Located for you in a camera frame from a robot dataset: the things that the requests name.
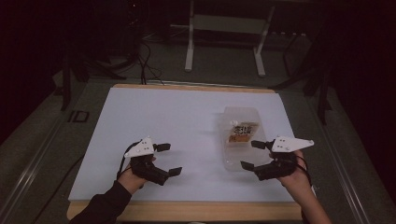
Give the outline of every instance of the cable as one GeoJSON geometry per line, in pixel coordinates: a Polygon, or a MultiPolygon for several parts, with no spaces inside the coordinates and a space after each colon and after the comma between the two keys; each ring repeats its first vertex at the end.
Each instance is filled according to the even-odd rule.
{"type": "Polygon", "coordinates": [[[43,212],[46,210],[47,206],[50,204],[50,202],[52,201],[52,199],[55,197],[55,194],[58,192],[58,190],[61,188],[62,184],[64,183],[64,181],[66,180],[66,178],[69,176],[70,172],[72,172],[73,168],[75,168],[75,166],[84,158],[84,155],[81,156],[80,158],[78,158],[78,160],[75,161],[75,163],[69,168],[69,170],[67,171],[67,173],[64,175],[64,178],[61,180],[61,182],[59,183],[58,187],[55,189],[55,191],[53,191],[52,195],[49,197],[49,199],[47,200],[46,204],[44,204],[44,206],[41,208],[40,212],[37,214],[37,216],[35,217],[35,219],[32,221],[32,224],[35,224],[38,219],[41,217],[41,215],[43,214],[43,212]]]}

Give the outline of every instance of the person's right arm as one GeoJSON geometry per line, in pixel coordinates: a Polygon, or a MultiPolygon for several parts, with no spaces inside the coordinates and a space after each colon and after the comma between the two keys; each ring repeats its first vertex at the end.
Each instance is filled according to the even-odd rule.
{"type": "MultiPolygon", "coordinates": [[[[303,157],[301,150],[297,150],[294,153],[300,158],[303,157]]],[[[305,167],[303,160],[300,158],[297,158],[298,163],[305,167]]],[[[302,170],[296,169],[293,174],[280,177],[278,180],[287,189],[294,201],[301,206],[310,224],[332,223],[312,191],[308,177],[302,170]]]]}

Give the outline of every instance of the white triangular bracket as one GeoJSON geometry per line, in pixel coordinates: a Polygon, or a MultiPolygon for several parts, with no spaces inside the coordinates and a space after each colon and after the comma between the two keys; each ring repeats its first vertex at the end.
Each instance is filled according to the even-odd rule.
{"type": "Polygon", "coordinates": [[[305,147],[312,147],[313,140],[304,140],[299,138],[291,138],[280,136],[275,139],[272,151],[273,152],[292,152],[305,147]]]}
{"type": "Polygon", "coordinates": [[[125,158],[132,158],[138,156],[145,156],[149,154],[154,154],[154,147],[150,137],[142,139],[136,146],[131,147],[127,153],[125,153],[125,158]]]}

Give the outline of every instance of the translucent plastic box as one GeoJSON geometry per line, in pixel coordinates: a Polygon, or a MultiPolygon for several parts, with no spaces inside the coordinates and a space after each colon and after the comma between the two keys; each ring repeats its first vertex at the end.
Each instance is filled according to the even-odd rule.
{"type": "Polygon", "coordinates": [[[221,142],[224,167],[229,171],[243,171],[241,161],[255,166],[269,163],[268,149],[252,147],[252,140],[266,141],[258,111],[253,107],[225,107],[221,116],[221,142]]]}

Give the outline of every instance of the floor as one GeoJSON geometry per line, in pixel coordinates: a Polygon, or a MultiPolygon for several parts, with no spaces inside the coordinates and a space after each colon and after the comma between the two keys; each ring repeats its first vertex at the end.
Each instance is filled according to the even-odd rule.
{"type": "MultiPolygon", "coordinates": [[[[186,73],[185,36],[185,30],[175,29],[168,43],[163,43],[156,35],[148,34],[144,37],[147,45],[141,46],[140,52],[143,59],[149,56],[145,70],[149,83],[266,88],[289,78],[282,58],[290,41],[287,36],[271,34],[265,42],[262,57],[267,77],[257,76],[251,47],[230,47],[228,44],[217,43],[219,47],[205,42],[204,38],[197,40],[193,69],[186,73]]],[[[299,37],[288,54],[291,69],[304,57],[307,48],[309,42],[303,36],[299,37]]],[[[117,73],[127,77],[122,81],[124,83],[140,83],[141,71],[142,67],[136,63],[117,73]]],[[[106,99],[108,88],[119,82],[93,70],[91,72],[87,83],[73,80],[72,102],[65,111],[60,110],[62,97],[49,95],[0,147],[1,223],[67,223],[67,197],[78,172],[78,159],[83,156],[89,144],[95,118],[100,115],[100,105],[106,99]],[[90,111],[89,122],[68,122],[72,111],[77,110],[90,111]]],[[[54,76],[57,83],[59,78],[59,74],[54,76]]],[[[293,127],[306,134],[316,134],[304,127],[315,126],[324,136],[323,146],[332,148],[328,155],[331,155],[333,161],[327,160],[327,163],[324,162],[327,167],[322,168],[329,173],[321,173],[319,164],[314,173],[315,179],[320,183],[325,183],[326,179],[345,183],[341,188],[318,188],[319,198],[334,223],[393,223],[396,220],[394,204],[374,172],[361,140],[338,102],[336,92],[329,92],[328,101],[332,110],[327,111],[328,124],[323,126],[315,121],[317,118],[307,115],[308,112],[315,114],[318,98],[304,98],[303,86],[304,81],[301,81],[280,93],[294,99],[294,102],[288,104],[301,110],[290,118],[298,120],[293,122],[293,127]],[[298,106],[300,99],[304,99],[306,107],[298,106]],[[338,197],[329,198],[323,192],[338,197]]],[[[319,154],[311,155],[312,161],[319,157],[319,154]]]]}

